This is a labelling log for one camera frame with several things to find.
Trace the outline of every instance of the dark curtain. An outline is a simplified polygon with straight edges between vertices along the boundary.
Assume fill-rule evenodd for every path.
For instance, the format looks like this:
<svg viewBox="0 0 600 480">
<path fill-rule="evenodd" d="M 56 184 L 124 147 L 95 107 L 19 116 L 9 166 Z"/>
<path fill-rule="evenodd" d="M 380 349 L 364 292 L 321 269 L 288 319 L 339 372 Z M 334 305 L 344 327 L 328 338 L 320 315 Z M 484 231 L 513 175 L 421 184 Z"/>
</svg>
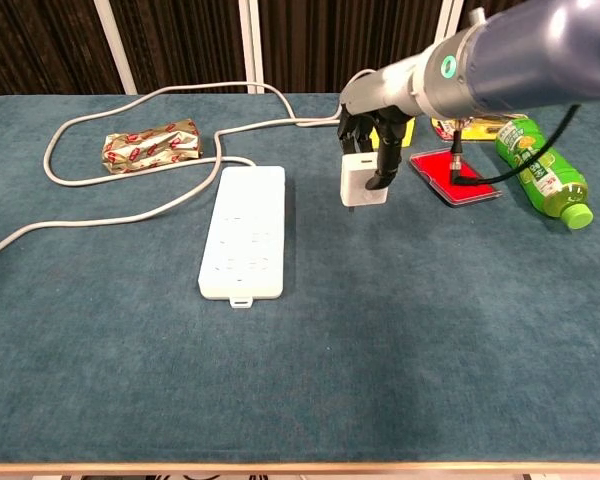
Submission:
<svg viewBox="0 0 600 480">
<path fill-rule="evenodd" d="M 0 95 L 123 93 L 93 0 L 0 0 Z"/>
<path fill-rule="evenodd" d="M 260 0 L 264 78 L 285 92 L 339 92 L 363 68 L 422 51 L 439 0 Z"/>
<path fill-rule="evenodd" d="M 245 80 L 237 0 L 111 0 L 111 8 L 139 93 Z"/>
<path fill-rule="evenodd" d="M 489 18 L 494 13 L 507 10 L 524 1 L 525 0 L 464 0 L 458 30 L 462 30 L 469 26 L 469 12 L 474 8 L 484 7 L 484 12 L 487 15 L 487 18 Z"/>
</svg>

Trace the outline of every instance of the white power adapter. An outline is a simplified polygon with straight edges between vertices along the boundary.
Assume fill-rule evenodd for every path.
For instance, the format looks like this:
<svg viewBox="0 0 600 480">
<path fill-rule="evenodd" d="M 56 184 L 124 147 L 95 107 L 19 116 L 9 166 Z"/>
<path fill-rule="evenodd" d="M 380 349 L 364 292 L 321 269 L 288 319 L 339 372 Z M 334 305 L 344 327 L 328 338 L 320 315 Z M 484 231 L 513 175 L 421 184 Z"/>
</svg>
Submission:
<svg viewBox="0 0 600 480">
<path fill-rule="evenodd" d="M 378 205 L 387 201 L 389 187 L 367 190 L 365 184 L 378 167 L 378 152 L 349 153 L 342 156 L 340 198 L 345 207 Z"/>
</svg>

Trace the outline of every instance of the green bottle cap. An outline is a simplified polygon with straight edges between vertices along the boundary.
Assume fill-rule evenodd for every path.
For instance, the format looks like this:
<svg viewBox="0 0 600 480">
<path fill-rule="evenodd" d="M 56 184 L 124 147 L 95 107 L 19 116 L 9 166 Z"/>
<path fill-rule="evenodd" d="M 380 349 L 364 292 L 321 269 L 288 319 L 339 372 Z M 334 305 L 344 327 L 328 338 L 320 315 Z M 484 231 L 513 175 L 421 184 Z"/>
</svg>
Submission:
<svg viewBox="0 0 600 480">
<path fill-rule="evenodd" d="M 593 220 L 593 213 L 585 203 L 576 203 L 565 208 L 560 214 L 565 225 L 573 230 L 586 227 Z"/>
</svg>

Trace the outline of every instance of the cord plug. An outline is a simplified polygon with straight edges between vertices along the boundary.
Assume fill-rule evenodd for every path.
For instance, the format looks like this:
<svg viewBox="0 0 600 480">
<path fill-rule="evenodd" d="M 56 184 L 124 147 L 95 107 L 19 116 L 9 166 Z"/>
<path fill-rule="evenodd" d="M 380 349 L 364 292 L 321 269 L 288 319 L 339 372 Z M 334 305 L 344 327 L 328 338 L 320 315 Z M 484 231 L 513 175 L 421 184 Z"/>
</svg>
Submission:
<svg viewBox="0 0 600 480">
<path fill-rule="evenodd" d="M 367 182 L 378 168 L 378 153 L 349 153 L 342 156 L 340 198 L 345 207 L 379 205 L 387 201 L 389 188 L 367 190 Z"/>
<path fill-rule="evenodd" d="M 462 129 L 456 128 L 453 131 L 453 144 L 451 145 L 451 185 L 458 185 L 457 180 L 460 177 L 462 169 L 462 160 L 464 159 L 462 152 Z"/>
</svg>

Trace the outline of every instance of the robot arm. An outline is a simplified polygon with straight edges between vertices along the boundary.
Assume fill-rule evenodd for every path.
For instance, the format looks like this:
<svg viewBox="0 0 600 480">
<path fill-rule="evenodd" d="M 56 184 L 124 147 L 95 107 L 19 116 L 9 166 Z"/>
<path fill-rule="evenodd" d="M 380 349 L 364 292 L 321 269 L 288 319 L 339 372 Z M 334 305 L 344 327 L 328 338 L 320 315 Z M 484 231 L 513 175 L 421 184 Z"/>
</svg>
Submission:
<svg viewBox="0 0 600 480">
<path fill-rule="evenodd" d="M 349 84 L 340 95 L 344 153 L 370 151 L 366 188 L 388 186 L 400 163 L 404 124 L 422 113 L 465 118 L 600 100 L 600 0 L 530 0 Z"/>
</svg>

